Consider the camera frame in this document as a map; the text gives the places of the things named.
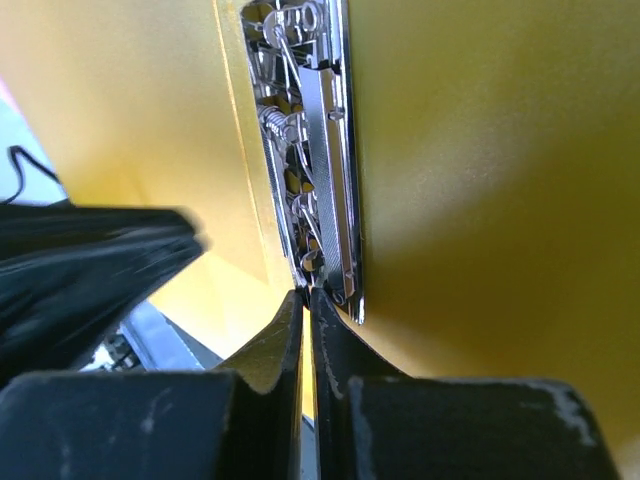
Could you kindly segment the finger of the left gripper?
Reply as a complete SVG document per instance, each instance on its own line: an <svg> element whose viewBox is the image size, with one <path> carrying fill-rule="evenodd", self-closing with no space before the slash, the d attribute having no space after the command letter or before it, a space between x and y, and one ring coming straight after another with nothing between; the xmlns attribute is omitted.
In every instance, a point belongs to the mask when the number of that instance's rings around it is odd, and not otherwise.
<svg viewBox="0 0 640 480"><path fill-rule="evenodd" d="M151 294L198 259L178 210L1 208L1 382L74 370Z"/></svg>

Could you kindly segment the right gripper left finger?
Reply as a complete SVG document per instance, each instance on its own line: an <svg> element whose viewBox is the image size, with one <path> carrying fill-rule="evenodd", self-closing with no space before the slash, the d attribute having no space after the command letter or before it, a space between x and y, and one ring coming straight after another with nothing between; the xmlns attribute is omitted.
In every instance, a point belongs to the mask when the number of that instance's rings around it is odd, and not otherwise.
<svg viewBox="0 0 640 480"><path fill-rule="evenodd" d="M269 324L216 368L234 380L218 479L299 477L303 309L303 295L287 292Z"/></svg>

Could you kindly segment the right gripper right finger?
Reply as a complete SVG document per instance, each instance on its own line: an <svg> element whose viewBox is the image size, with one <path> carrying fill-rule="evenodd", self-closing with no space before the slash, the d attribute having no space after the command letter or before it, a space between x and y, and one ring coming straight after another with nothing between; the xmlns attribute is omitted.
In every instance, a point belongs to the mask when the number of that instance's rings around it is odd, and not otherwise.
<svg viewBox="0 0 640 480"><path fill-rule="evenodd" d="M339 309L325 290L311 291L309 309L318 476L344 479L349 380L353 377L405 379L407 374L379 355L342 320Z"/></svg>

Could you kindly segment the yellow plastic folder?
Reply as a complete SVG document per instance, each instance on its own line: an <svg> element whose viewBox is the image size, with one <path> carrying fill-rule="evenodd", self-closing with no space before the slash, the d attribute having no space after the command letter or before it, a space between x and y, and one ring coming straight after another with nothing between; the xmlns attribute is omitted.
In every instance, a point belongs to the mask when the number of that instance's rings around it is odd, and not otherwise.
<svg viewBox="0 0 640 480"><path fill-rule="evenodd" d="M153 294L228 355L291 287L244 28L263 1L5 1L1 89L79 204L176 206ZM639 5L351 1L365 323L420 377L551 377L639 453Z"/></svg>

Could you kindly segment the metal folder clip mechanism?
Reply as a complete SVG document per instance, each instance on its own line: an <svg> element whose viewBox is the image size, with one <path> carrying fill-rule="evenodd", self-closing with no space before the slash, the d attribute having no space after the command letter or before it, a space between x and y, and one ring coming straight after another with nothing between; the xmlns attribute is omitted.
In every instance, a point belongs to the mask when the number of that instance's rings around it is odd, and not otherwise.
<svg viewBox="0 0 640 480"><path fill-rule="evenodd" d="M363 324L364 280L348 7L250 1L240 12L283 254Z"/></svg>

